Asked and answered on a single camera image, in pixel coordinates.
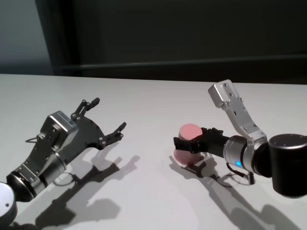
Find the gray wall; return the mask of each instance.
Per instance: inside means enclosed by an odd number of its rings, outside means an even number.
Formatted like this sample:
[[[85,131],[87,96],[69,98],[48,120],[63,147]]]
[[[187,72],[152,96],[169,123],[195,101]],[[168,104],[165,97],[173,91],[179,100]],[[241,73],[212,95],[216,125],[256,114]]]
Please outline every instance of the gray wall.
[[[0,0],[0,73],[53,74],[35,0]]]

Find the blue indicator light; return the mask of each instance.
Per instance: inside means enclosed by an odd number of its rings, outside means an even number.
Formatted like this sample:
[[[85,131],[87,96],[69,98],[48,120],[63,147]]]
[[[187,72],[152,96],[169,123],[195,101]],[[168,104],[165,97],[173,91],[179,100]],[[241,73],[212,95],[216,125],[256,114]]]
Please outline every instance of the blue indicator light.
[[[241,164],[240,161],[235,161],[235,164],[236,164],[236,166],[238,166],[238,167],[242,167],[242,164]]]

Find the pink cup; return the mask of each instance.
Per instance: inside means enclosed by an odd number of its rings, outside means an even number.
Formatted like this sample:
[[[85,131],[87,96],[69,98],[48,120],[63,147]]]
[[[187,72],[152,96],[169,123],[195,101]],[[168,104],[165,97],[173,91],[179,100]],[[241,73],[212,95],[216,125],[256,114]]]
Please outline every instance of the pink cup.
[[[197,125],[186,124],[180,128],[178,137],[181,140],[192,140],[202,134],[202,130]],[[190,153],[189,151],[174,150],[174,158],[183,165],[194,165],[201,161],[201,153]]]

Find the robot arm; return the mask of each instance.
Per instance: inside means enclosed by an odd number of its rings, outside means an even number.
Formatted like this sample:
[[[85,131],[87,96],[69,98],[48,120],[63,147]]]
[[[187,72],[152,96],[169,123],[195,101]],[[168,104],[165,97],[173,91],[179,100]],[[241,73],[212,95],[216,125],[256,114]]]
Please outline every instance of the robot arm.
[[[209,152],[223,157],[227,167],[239,176],[254,184],[253,174],[272,177],[273,188],[286,197],[307,194],[303,183],[307,176],[307,137],[298,134],[281,134],[267,141],[264,132],[249,116],[242,98],[239,97],[230,80],[215,83],[209,94],[216,107],[226,111],[235,130],[241,136],[225,137],[221,130],[202,128],[202,135],[184,141],[174,138],[178,150],[191,153]],[[230,167],[246,170],[244,174]]]
[[[7,176],[6,184],[0,183],[0,228],[15,219],[16,201],[34,199],[86,148],[102,150],[123,138],[121,131],[126,123],[104,135],[98,125],[84,116],[99,101],[99,98],[91,103],[83,100],[70,118],[62,111],[46,118],[29,157]]]

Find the white table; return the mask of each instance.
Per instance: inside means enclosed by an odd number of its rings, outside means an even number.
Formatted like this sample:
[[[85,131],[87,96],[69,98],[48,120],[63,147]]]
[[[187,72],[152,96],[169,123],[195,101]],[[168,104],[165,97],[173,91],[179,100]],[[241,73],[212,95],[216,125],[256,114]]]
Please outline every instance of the white table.
[[[114,167],[102,182],[79,191],[50,185],[30,203],[18,203],[16,222],[53,230],[298,230],[306,229],[307,196],[288,199],[276,193],[271,179],[256,176],[252,186],[227,188],[211,178],[172,164],[173,137],[186,123],[216,127],[235,135],[226,114],[217,109],[208,82],[91,79],[54,76],[0,75],[0,181],[30,154],[47,115],[70,115],[82,99],[100,97],[87,113],[105,134],[122,122],[123,140],[98,152],[85,151],[67,171],[82,178],[92,168]],[[235,84],[255,123],[268,138],[281,133],[306,134],[307,86]],[[208,158],[205,173],[229,173],[222,158]],[[58,183],[70,181],[63,174]],[[56,204],[47,209],[56,200]]]

